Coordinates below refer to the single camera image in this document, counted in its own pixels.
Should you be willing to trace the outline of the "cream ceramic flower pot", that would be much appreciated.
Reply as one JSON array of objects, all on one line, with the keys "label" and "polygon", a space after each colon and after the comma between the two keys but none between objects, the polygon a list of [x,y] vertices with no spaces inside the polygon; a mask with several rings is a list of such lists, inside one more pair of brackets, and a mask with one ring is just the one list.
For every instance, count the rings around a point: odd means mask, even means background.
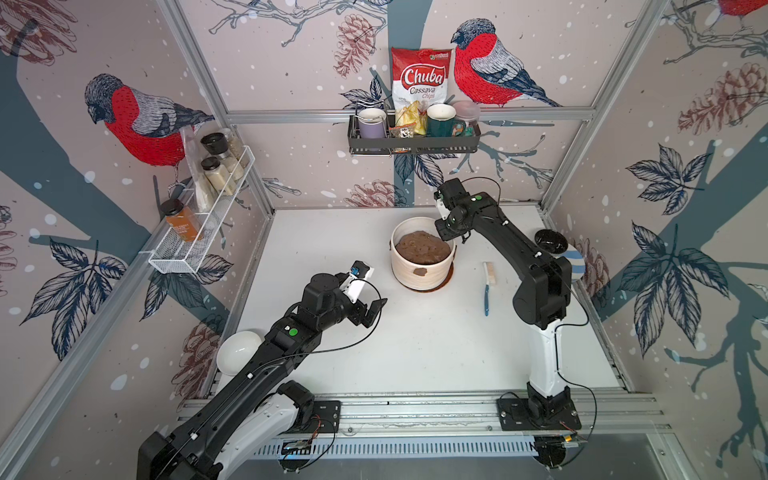
[{"label": "cream ceramic flower pot", "polygon": [[[435,221],[430,217],[412,217],[393,230],[389,241],[391,269],[400,284],[419,290],[434,288],[454,264],[457,243],[441,240]],[[415,275],[416,268],[426,268],[426,275]]]}]

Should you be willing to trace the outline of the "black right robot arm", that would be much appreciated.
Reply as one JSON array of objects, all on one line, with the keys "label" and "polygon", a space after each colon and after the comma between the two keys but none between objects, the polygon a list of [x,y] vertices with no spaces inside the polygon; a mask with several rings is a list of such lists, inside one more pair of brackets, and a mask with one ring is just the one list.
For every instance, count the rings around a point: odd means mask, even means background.
[{"label": "black right robot arm", "polygon": [[444,241],[482,235],[513,267],[520,286],[513,308],[530,328],[531,368],[528,402],[533,412],[549,414],[570,400],[570,388],[559,373],[558,327],[571,301],[571,263],[540,248],[520,231],[485,192],[470,194],[451,179],[434,194],[441,218],[436,230]]}]

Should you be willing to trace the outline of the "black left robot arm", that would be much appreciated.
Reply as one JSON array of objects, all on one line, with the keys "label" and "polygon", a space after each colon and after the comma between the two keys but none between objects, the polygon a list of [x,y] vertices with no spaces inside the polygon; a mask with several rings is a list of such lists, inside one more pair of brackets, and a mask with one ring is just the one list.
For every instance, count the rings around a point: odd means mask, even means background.
[{"label": "black left robot arm", "polygon": [[290,374],[319,347],[325,330],[350,321],[373,330],[386,305],[360,299],[372,267],[318,273],[267,332],[245,364],[201,410],[169,435],[151,434],[140,446],[139,479],[226,479],[281,433],[330,425],[314,414],[314,395]]}]

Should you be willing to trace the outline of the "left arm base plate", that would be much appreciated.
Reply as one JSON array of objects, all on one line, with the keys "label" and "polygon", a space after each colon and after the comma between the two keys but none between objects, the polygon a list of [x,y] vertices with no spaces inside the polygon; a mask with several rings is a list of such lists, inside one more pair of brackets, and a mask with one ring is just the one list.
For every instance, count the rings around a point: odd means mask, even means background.
[{"label": "left arm base plate", "polygon": [[337,433],[341,413],[340,401],[313,401],[297,410],[293,425],[285,434]]}]

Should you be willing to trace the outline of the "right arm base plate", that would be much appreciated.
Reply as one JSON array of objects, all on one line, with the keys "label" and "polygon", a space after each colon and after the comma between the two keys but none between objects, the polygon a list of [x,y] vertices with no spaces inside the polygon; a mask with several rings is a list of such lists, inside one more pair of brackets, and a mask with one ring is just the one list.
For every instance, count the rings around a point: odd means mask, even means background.
[{"label": "right arm base plate", "polygon": [[503,431],[576,431],[582,428],[578,412],[570,399],[544,402],[517,397],[496,400]]}]

